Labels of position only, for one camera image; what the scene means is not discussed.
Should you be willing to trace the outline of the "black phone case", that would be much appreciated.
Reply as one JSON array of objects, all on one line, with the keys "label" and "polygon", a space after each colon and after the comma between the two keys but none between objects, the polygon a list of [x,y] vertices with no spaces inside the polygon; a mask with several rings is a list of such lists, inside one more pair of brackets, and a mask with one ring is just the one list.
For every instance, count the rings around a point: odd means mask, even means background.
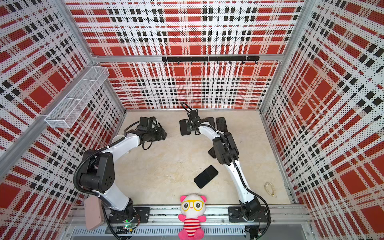
[{"label": "black phone case", "polygon": [[187,136],[191,134],[191,124],[188,119],[179,121],[181,136]]}]

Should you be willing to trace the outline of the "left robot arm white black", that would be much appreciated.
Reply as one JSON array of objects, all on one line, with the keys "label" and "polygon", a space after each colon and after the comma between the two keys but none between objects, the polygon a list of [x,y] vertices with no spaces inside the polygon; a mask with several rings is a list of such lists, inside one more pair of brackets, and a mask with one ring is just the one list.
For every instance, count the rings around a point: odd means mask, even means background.
[{"label": "left robot arm white black", "polygon": [[73,183],[79,192],[99,198],[114,211],[128,213],[132,204],[115,184],[115,162],[136,147],[167,137],[156,117],[140,117],[135,125],[135,129],[125,129],[124,134],[108,146],[85,151],[74,173]]}]

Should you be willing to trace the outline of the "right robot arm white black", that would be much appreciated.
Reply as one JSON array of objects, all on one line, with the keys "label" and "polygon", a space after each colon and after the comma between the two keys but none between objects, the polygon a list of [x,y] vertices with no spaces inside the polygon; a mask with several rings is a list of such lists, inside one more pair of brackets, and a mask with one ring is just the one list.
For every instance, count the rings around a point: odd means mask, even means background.
[{"label": "right robot arm white black", "polygon": [[212,141],[211,155],[228,170],[238,193],[241,215],[248,222],[254,221],[262,212],[262,207],[259,197],[250,190],[246,181],[239,161],[239,150],[232,134],[227,131],[225,124],[216,128],[207,118],[200,118],[198,110],[191,108],[185,110],[188,119],[180,125],[181,134],[185,136],[194,132]]}]

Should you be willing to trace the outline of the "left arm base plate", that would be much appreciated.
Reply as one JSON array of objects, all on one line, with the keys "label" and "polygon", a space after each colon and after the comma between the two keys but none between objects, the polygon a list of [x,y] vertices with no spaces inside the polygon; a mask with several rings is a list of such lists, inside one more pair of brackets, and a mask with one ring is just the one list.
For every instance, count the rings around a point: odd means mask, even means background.
[{"label": "left arm base plate", "polygon": [[111,210],[107,217],[111,224],[137,224],[139,221],[140,224],[146,224],[149,220],[150,210],[149,207],[134,207],[129,210],[128,214],[124,211]]}]

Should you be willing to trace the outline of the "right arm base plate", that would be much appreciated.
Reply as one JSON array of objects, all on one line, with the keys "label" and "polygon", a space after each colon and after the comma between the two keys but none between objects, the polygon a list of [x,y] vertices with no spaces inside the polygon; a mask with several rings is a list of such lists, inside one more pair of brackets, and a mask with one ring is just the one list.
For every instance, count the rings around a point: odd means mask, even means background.
[{"label": "right arm base plate", "polygon": [[247,210],[245,207],[228,207],[229,221],[231,223],[267,223],[269,214],[266,207]]}]

